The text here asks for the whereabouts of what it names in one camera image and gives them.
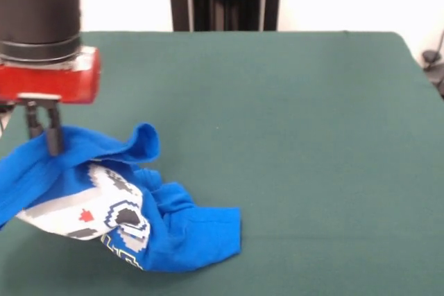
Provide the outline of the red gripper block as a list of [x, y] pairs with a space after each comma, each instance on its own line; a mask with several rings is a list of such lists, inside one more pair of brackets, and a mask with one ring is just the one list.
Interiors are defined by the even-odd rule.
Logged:
[[[74, 58], [53, 64], [24, 64], [1, 62], [1, 100], [17, 102], [22, 99], [51, 101], [46, 108], [49, 126], [46, 138], [49, 152], [57, 156], [63, 151], [63, 135], [58, 102], [90, 104], [99, 91], [101, 55], [97, 48], [82, 46]], [[26, 123], [30, 139], [43, 133], [38, 121], [35, 101], [26, 101]]]

